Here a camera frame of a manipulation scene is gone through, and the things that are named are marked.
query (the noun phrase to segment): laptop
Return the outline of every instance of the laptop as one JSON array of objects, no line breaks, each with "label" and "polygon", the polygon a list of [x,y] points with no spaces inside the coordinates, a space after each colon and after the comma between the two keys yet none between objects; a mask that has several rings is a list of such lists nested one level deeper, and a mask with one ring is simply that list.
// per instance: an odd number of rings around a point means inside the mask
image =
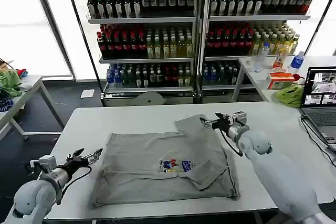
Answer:
[{"label": "laptop", "polygon": [[308,69],[300,108],[325,142],[336,144],[336,67]]}]

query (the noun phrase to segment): gray t-shirt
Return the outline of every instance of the gray t-shirt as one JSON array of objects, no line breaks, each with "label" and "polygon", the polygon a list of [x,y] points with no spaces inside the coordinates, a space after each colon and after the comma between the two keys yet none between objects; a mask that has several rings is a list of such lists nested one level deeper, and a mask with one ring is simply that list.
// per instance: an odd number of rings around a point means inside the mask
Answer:
[{"label": "gray t-shirt", "polygon": [[205,128],[200,117],[205,116],[176,121],[178,132],[112,134],[93,190],[93,206],[237,199],[232,152],[222,148],[217,134]]}]

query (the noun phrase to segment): floor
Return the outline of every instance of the floor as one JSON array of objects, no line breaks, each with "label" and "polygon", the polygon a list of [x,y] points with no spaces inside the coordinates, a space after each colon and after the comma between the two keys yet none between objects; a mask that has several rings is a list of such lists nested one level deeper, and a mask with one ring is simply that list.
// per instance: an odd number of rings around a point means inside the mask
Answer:
[{"label": "floor", "polygon": [[[73,110],[78,107],[101,106],[100,90],[97,83],[75,83],[73,81],[45,82],[60,115],[67,121]],[[94,89],[92,98],[80,99],[83,90]],[[16,118],[26,131],[60,131],[61,128],[45,105],[42,97],[36,94],[26,103],[24,110]],[[20,134],[11,129],[0,140],[0,223],[3,222],[13,204],[13,197],[20,186],[37,175],[29,176],[24,165],[31,159],[49,154],[57,141],[57,136],[30,136],[27,142]],[[324,212],[336,217],[336,204],[324,207]],[[262,212],[262,220],[268,221],[276,211]],[[255,223],[253,213],[236,213],[230,215],[189,216],[174,218],[156,218],[142,220],[125,220],[121,223],[201,223],[201,222],[245,222]]]}]

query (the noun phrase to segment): tissue box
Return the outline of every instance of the tissue box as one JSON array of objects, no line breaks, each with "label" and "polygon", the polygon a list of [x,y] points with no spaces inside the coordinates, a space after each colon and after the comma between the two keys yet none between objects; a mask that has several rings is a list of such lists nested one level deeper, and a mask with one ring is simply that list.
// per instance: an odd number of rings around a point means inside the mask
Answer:
[{"label": "tissue box", "polygon": [[294,77],[291,73],[269,73],[267,77],[268,88],[267,89],[283,89],[291,86],[294,82]]}]

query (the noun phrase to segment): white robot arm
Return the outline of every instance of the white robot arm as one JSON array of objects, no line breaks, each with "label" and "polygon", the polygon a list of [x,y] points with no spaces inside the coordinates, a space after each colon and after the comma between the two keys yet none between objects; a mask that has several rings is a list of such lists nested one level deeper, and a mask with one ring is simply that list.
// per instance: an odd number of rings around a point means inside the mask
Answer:
[{"label": "white robot arm", "polygon": [[61,203],[66,191],[66,183],[70,182],[73,174],[81,167],[89,167],[101,155],[102,149],[94,153],[80,156],[84,149],[69,155],[67,162],[56,166],[54,156],[43,156],[31,161],[31,167],[40,167],[44,172],[38,180],[32,180],[20,187],[14,196],[14,204],[4,224],[41,224],[54,203]]},{"label": "white robot arm", "polygon": [[249,129],[246,113],[237,112],[232,117],[216,115],[219,117],[216,121],[201,121],[206,127],[224,131],[240,153],[251,160],[260,182],[281,212],[296,222],[336,223],[320,210],[316,192],[291,160],[272,149],[264,132]]}]

